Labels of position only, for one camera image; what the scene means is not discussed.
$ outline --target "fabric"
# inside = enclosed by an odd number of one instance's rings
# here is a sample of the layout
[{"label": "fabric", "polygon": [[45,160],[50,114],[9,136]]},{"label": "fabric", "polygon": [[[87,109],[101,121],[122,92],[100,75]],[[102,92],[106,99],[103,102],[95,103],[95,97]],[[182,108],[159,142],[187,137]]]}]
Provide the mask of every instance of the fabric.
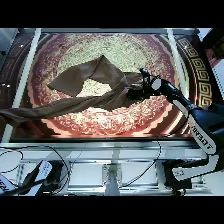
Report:
[{"label": "fabric", "polygon": [[[84,81],[87,79],[109,84],[112,90],[103,96],[76,97],[81,92]],[[60,99],[33,109],[11,108],[0,110],[0,116],[14,126],[28,120],[39,120],[81,112],[89,107],[98,107],[108,111],[120,107],[129,107],[137,100],[127,98],[128,90],[138,88],[134,84],[139,83],[141,79],[141,74],[123,73],[102,55],[95,60],[68,68],[48,85],[50,89],[63,92],[70,95],[71,98]]]}]

